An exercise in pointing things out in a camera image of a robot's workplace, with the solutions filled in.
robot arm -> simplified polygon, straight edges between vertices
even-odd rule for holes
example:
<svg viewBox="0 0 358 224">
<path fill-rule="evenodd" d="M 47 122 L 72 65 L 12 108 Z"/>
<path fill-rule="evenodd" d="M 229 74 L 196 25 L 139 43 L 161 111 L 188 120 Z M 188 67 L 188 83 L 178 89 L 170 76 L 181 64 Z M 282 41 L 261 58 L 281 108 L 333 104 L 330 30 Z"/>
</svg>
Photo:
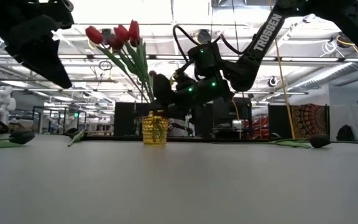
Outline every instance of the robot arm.
<svg viewBox="0 0 358 224">
<path fill-rule="evenodd" d="M 0 37 L 5 50 L 30 70 L 63 88 L 71 81 L 58 57 L 59 40 L 51 31 L 74 23 L 69 0 L 0 0 Z"/>
<path fill-rule="evenodd" d="M 188 110 L 203 105 L 216 98 L 232 98 L 226 80 L 236 91 L 248 91 L 255 82 L 262 59 L 272 45 L 286 18 L 315 14 L 320 18 L 334 22 L 358 46 L 358 1 L 357 0 L 277 0 L 266 22 L 254 35 L 252 42 L 237 62 L 223 60 L 219 53 L 217 41 L 200 44 L 188 51 L 189 61 L 176 72 L 177 90 L 169 99 L 169 111 Z M 195 64 L 198 76 L 204 77 L 199 82 L 189 82 L 184 71 L 189 64 Z M 154 85 L 157 97 L 168 96 L 167 86 Z"/>
</svg>

gray table surface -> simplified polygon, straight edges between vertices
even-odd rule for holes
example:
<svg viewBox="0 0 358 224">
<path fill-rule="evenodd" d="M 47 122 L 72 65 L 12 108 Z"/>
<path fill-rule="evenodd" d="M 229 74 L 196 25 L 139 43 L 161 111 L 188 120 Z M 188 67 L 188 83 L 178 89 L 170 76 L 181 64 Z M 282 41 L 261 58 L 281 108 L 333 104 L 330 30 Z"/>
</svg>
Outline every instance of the gray table surface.
<svg viewBox="0 0 358 224">
<path fill-rule="evenodd" d="M 358 224 L 358 145 L 82 142 L 0 149 L 0 223 Z"/>
</svg>

yellow textured vase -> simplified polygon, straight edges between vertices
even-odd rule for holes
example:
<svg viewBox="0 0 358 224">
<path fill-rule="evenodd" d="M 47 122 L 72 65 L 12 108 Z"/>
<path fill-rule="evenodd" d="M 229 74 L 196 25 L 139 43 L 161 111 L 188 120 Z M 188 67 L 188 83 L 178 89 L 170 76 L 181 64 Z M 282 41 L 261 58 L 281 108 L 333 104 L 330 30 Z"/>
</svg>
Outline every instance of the yellow textured vase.
<svg viewBox="0 0 358 224">
<path fill-rule="evenodd" d="M 142 121 L 143 143 L 151 146 L 163 146 L 167 143 L 168 119 L 150 113 Z"/>
</svg>

white humanoid robot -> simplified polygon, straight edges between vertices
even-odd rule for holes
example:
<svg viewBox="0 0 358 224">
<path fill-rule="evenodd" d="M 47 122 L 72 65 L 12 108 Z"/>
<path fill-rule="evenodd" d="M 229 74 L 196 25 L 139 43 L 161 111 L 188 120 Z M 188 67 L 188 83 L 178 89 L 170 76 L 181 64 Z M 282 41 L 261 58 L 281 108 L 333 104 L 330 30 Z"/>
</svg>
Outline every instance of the white humanoid robot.
<svg viewBox="0 0 358 224">
<path fill-rule="evenodd" d="M 57 119 L 53 119 L 51 118 L 49 115 L 46 117 L 47 120 L 49 120 L 53 125 L 55 125 L 58 129 L 63 129 L 63 119 L 60 119 L 60 123 L 58 122 Z M 75 120 L 74 116 L 69 116 L 66 118 L 66 122 L 65 122 L 65 129 L 67 128 L 67 126 Z"/>
<path fill-rule="evenodd" d="M 16 109 L 16 100 L 11 97 L 13 89 L 11 86 L 0 87 L 0 121 L 9 124 L 9 112 Z"/>
</svg>

black partition panel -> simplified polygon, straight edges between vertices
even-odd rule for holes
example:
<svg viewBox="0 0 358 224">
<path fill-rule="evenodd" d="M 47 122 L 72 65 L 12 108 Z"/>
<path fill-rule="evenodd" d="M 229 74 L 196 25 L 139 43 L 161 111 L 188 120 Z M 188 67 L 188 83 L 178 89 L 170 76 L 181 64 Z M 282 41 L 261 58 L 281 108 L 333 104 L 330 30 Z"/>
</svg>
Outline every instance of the black partition panel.
<svg viewBox="0 0 358 224">
<path fill-rule="evenodd" d="M 136 112 L 141 116 L 149 114 L 147 103 L 136 103 Z M 114 114 L 114 136 L 128 136 L 134 130 L 134 103 L 117 102 Z"/>
<path fill-rule="evenodd" d="M 268 135 L 269 138 L 275 138 L 272 135 L 276 133 L 282 138 L 292 138 L 290 120 L 286 106 L 268 106 Z"/>
<path fill-rule="evenodd" d="M 196 136 L 210 138 L 213 128 L 213 104 L 207 103 L 204 107 L 196 107 L 193 111 L 193 118 L 190 120 L 195 125 Z"/>
</svg>

